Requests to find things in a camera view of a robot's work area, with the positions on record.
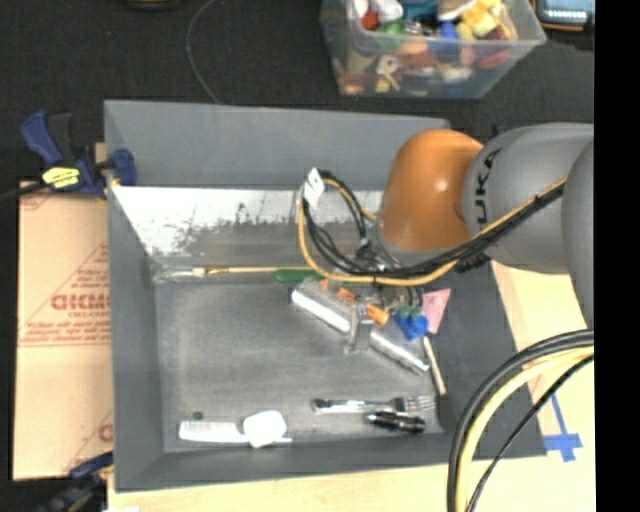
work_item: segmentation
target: colorful toy pieces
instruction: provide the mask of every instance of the colorful toy pieces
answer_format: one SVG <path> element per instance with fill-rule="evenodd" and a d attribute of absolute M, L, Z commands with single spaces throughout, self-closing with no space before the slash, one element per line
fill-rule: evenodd
<path fill-rule="evenodd" d="M 378 51 L 351 49 L 347 94 L 411 90 L 424 81 L 451 85 L 509 60 L 517 39 L 502 0 L 353 0 L 353 17 L 376 32 Z"/>

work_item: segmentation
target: pink object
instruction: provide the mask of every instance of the pink object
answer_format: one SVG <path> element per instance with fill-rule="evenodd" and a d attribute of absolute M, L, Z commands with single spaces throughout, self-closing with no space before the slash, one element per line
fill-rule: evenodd
<path fill-rule="evenodd" d="M 428 331 L 431 334 L 437 334 L 440 328 L 440 322 L 444 316 L 444 310 L 447 307 L 451 295 L 451 288 L 444 288 L 435 292 L 425 293 L 422 296 L 422 314 L 429 321 Z"/>

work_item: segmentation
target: white plastic object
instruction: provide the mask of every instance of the white plastic object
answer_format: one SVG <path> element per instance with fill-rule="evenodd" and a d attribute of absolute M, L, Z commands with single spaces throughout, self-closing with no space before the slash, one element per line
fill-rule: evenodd
<path fill-rule="evenodd" d="M 369 11 L 369 0 L 354 0 L 353 10 L 358 19 L 361 19 Z"/>
<path fill-rule="evenodd" d="M 268 410 L 247 416 L 242 428 L 249 444 L 253 448 L 262 448 L 280 441 L 287 432 L 287 423 L 280 412 Z"/>
<path fill-rule="evenodd" d="M 370 0 L 371 7 L 378 14 L 380 23 L 390 23 L 399 20 L 404 14 L 402 4 L 397 0 Z"/>
<path fill-rule="evenodd" d="M 302 191 L 303 197 L 314 210 L 318 208 L 318 201 L 320 200 L 320 196 L 324 193 L 325 188 L 326 187 L 324 185 L 324 181 L 322 181 L 320 172 L 318 172 L 318 169 L 314 167 L 309 171 Z"/>
<path fill-rule="evenodd" d="M 183 421 L 180 423 L 178 437 L 202 443 L 246 444 L 248 441 L 247 436 L 238 431 L 235 423 L 221 421 Z"/>

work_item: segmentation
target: blue tape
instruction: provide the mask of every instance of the blue tape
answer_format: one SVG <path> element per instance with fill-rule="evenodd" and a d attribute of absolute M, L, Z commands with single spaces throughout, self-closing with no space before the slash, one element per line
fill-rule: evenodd
<path fill-rule="evenodd" d="M 547 451 L 558 450 L 562 456 L 562 462 L 572 462 L 576 460 L 576 455 L 573 450 L 582 448 L 582 441 L 578 434 L 569 434 L 567 431 L 567 426 L 562 417 L 560 404 L 558 403 L 558 397 L 556 395 L 551 396 L 551 404 L 558 419 L 558 424 L 560 425 L 560 434 L 542 436 L 544 446 Z"/>

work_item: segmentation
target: black floor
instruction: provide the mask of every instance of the black floor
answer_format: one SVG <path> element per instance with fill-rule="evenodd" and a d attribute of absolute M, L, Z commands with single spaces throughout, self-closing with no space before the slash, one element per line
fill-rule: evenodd
<path fill-rule="evenodd" d="M 19 127 L 39 109 L 71 112 L 73 143 L 102 139 L 105 98 L 210 102 L 185 52 L 204 0 L 139 12 L 121 0 L 0 2 L 0 193 L 37 176 Z M 223 103 L 447 118 L 486 141 L 496 126 L 594 121 L 594 37 L 549 32 L 482 100 L 341 97 L 318 23 L 320 0 L 218 0 L 194 26 L 192 52 Z M 15 365 L 16 211 L 0 204 L 0 512 L 32 510 L 62 482 L 9 482 Z"/>

